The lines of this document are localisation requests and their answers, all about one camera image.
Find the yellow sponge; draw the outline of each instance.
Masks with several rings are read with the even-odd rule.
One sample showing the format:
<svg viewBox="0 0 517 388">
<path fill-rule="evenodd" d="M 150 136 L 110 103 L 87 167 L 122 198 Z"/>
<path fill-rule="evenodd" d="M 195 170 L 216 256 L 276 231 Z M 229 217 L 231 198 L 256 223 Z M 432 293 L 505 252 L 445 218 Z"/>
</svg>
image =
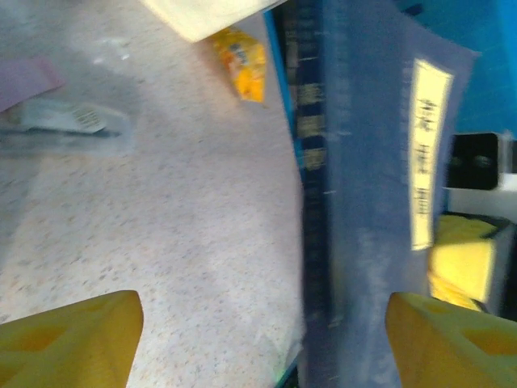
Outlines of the yellow sponge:
<svg viewBox="0 0 517 388">
<path fill-rule="evenodd" d="M 0 326 L 0 386 L 123 388 L 142 326 L 135 291 L 5 323 Z"/>
<path fill-rule="evenodd" d="M 495 241 L 484 236 L 496 229 L 480 220 L 442 216 L 431 250 L 431 273 L 466 297 L 486 302 L 496 250 Z"/>
<path fill-rule="evenodd" d="M 517 386 L 517 323 L 394 293 L 386 331 L 403 388 Z"/>
<path fill-rule="evenodd" d="M 453 305 L 464 307 L 465 309 L 481 311 L 480 307 L 463 292 L 451 285 L 448 281 L 434 275 L 432 272 L 427 274 L 431 286 L 431 295 L 440 301 L 452 303 Z"/>
</svg>

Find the yellow snack bag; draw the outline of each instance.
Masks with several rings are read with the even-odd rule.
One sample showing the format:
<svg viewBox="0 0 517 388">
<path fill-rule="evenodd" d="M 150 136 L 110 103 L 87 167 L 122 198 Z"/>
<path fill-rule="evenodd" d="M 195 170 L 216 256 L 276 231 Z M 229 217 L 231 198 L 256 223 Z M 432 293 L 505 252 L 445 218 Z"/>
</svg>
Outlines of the yellow snack bag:
<svg viewBox="0 0 517 388">
<path fill-rule="evenodd" d="M 235 27 L 214 34 L 212 41 L 241 98 L 263 102 L 266 86 L 264 45 Z"/>
</svg>

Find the speckled floor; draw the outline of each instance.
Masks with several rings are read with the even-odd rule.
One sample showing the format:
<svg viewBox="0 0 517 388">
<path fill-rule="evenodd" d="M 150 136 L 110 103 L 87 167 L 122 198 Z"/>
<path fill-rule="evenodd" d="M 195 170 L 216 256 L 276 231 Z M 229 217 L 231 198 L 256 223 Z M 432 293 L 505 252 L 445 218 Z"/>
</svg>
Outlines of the speckled floor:
<svg viewBox="0 0 517 388">
<path fill-rule="evenodd" d="M 266 40 L 260 16 L 242 27 Z M 206 43 L 137 0 L 4 0 L 2 57 L 49 56 L 63 98 L 136 125 L 125 158 L 0 159 L 0 320 L 118 289 L 145 326 L 128 387 L 268 387 L 299 303 L 299 180 L 269 68 L 240 102 Z"/>
</svg>

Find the purple paper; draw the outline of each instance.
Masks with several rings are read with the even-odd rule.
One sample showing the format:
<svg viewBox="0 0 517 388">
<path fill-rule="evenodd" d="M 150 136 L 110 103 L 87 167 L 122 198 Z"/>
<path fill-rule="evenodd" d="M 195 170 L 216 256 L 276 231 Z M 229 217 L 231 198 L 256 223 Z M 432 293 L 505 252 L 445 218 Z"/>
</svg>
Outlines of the purple paper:
<svg viewBox="0 0 517 388">
<path fill-rule="evenodd" d="M 64 84 L 47 58 L 0 61 L 0 112 Z"/>
</svg>

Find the yellow plastic piece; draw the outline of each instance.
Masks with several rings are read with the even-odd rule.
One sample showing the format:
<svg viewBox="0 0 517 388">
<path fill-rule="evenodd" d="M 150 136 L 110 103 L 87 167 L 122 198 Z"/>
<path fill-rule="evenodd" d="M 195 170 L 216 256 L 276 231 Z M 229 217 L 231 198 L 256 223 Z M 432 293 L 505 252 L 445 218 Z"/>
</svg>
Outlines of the yellow plastic piece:
<svg viewBox="0 0 517 388">
<path fill-rule="evenodd" d="M 444 279 L 428 274 L 429 284 L 431 286 L 431 295 L 438 298 L 440 301 L 452 303 L 453 305 L 464 307 L 465 309 L 481 311 L 479 305 L 477 305 L 472 299 L 465 296 L 463 292 L 451 285 Z"/>
<path fill-rule="evenodd" d="M 123 388 L 143 326 L 119 291 L 0 326 L 2 388 Z"/>
<path fill-rule="evenodd" d="M 495 260 L 495 242 L 484 238 L 497 228 L 459 216 L 439 219 L 431 249 L 430 271 L 470 299 L 488 300 Z"/>
<path fill-rule="evenodd" d="M 263 44 L 234 27 L 213 35 L 212 41 L 241 98 L 263 102 L 266 87 Z"/>
<path fill-rule="evenodd" d="M 403 388 L 517 386 L 517 323 L 394 293 L 386 331 Z"/>
</svg>

